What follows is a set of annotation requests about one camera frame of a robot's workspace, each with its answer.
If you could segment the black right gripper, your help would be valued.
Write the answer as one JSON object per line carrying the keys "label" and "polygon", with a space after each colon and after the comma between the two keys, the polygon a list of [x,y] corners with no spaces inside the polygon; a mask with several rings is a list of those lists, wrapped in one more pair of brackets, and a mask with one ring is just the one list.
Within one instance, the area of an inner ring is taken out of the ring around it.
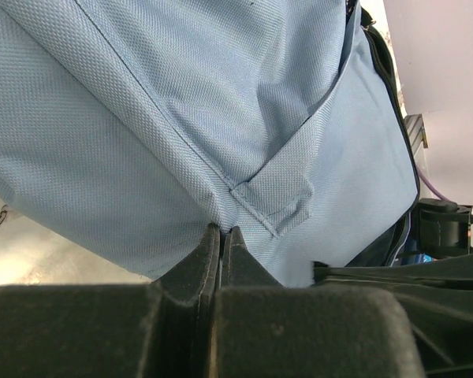
{"label": "black right gripper", "polygon": [[473,377],[473,254],[398,267],[331,268],[316,262],[315,284],[389,291],[404,308],[429,377]]}

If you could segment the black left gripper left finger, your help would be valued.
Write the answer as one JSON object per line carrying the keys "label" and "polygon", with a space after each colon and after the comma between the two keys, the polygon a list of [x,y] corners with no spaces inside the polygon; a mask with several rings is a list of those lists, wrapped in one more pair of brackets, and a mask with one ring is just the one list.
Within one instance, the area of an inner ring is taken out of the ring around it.
{"label": "black left gripper left finger", "polygon": [[0,287],[0,377],[204,377],[220,231],[153,283]]}

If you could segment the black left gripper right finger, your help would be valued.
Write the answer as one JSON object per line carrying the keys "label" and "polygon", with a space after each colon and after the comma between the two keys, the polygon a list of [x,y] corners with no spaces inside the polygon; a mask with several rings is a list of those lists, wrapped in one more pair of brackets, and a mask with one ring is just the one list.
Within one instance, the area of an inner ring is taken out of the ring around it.
{"label": "black left gripper right finger", "polygon": [[407,315],[376,287],[286,288],[225,238],[214,298],[215,377],[423,377]]}

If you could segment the blue student backpack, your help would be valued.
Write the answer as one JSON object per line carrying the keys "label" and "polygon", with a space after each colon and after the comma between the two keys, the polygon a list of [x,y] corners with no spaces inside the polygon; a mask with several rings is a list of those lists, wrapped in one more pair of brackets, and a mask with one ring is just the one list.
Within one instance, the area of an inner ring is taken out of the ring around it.
{"label": "blue student backpack", "polygon": [[158,278],[239,227],[281,284],[419,196],[357,1],[0,1],[0,198]]}

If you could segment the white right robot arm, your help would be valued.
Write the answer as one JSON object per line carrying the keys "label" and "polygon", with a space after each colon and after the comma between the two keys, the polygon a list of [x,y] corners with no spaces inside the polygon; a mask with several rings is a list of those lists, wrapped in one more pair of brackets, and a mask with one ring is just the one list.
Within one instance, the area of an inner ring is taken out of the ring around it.
{"label": "white right robot arm", "polygon": [[385,268],[314,265],[315,284],[390,292],[407,314],[429,377],[473,377],[473,208],[423,198],[410,241]]}

